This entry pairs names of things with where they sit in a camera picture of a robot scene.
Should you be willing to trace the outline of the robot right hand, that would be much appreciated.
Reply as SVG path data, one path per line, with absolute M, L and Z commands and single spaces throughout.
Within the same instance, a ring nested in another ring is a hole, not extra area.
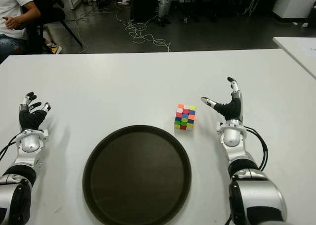
M 201 101 L 221 114 L 226 121 L 236 120 L 243 122 L 243 103 L 240 87 L 232 77 L 227 77 L 227 80 L 230 82 L 232 88 L 232 99 L 229 103 L 218 103 L 207 97 L 201 97 Z

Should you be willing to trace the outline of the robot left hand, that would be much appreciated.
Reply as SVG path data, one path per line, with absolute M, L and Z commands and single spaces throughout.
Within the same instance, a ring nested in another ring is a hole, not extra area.
M 51 106 L 48 102 L 45 103 L 41 109 L 35 110 L 35 108 L 41 106 L 41 102 L 30 105 L 36 98 L 37 96 L 32 91 L 27 93 L 20 103 L 19 124 L 22 132 L 25 130 L 38 130 L 48 112 L 51 110 Z

